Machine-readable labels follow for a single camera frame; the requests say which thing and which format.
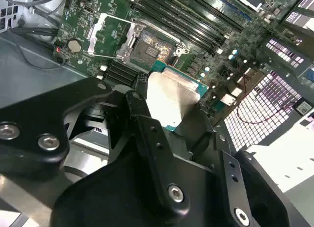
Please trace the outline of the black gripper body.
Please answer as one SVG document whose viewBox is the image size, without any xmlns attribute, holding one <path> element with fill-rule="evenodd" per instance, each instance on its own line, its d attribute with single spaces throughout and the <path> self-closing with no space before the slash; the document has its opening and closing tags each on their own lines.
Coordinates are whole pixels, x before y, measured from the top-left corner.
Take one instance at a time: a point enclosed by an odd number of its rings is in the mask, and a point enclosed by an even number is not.
<svg viewBox="0 0 314 227">
<path fill-rule="evenodd" d="M 57 200 L 53 227 L 230 227 L 226 153 L 215 171 L 176 158 L 168 148 L 121 156 L 69 187 Z"/>
</svg>

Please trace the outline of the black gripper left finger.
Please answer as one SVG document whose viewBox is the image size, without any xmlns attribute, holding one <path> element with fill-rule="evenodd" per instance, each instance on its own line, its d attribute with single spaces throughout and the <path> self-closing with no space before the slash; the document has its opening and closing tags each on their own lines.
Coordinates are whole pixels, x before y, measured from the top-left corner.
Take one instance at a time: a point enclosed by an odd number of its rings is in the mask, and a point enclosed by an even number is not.
<svg viewBox="0 0 314 227">
<path fill-rule="evenodd" d="M 98 103 L 113 131 L 112 143 L 126 132 L 131 134 L 121 156 L 133 151 L 144 154 L 149 148 L 170 149 L 141 94 L 120 93 L 96 78 L 86 78 L 1 109 L 5 130 L 0 134 L 0 171 L 32 180 L 57 176 L 70 151 L 69 138 L 82 130 L 77 126 L 79 115 Z"/>
</svg>

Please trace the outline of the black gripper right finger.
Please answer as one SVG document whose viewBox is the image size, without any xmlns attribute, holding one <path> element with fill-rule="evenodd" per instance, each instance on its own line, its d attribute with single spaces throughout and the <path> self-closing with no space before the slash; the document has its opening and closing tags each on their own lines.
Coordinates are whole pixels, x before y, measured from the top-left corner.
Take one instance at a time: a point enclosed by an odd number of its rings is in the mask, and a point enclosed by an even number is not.
<svg viewBox="0 0 314 227">
<path fill-rule="evenodd" d="M 248 152 L 232 154 L 198 103 L 179 107 L 176 128 L 191 160 L 208 167 L 215 178 L 218 219 L 228 227 L 291 227 L 293 207 L 261 164 Z"/>
</svg>

